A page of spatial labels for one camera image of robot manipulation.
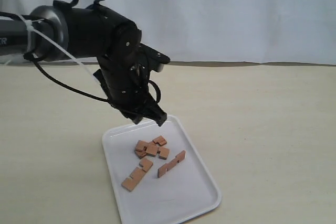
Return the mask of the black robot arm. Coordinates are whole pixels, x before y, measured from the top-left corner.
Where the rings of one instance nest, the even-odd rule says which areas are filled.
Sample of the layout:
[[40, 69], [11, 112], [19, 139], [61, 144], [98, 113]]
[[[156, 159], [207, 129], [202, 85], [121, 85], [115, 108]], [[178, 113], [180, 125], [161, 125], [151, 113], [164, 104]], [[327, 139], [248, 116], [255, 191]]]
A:
[[54, 1], [30, 15], [1, 13], [2, 56], [21, 54], [36, 66], [96, 58], [93, 77], [106, 95], [102, 101], [135, 124], [148, 118], [162, 125], [167, 115], [159, 106], [161, 96], [150, 94], [150, 73], [160, 72], [170, 59], [141, 43], [141, 37], [133, 21], [97, 3], [74, 8]]

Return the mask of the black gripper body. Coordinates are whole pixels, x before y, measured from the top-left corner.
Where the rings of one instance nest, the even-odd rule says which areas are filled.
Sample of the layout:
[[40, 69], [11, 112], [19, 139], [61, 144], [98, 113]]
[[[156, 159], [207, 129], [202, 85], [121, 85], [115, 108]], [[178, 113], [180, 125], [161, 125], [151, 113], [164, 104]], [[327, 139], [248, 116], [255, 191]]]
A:
[[97, 57], [99, 69], [94, 77], [99, 81], [107, 96], [107, 102], [121, 109], [144, 109], [147, 102], [159, 105], [161, 91], [150, 80], [147, 68], [139, 63], [138, 51], [127, 55], [103, 55]]

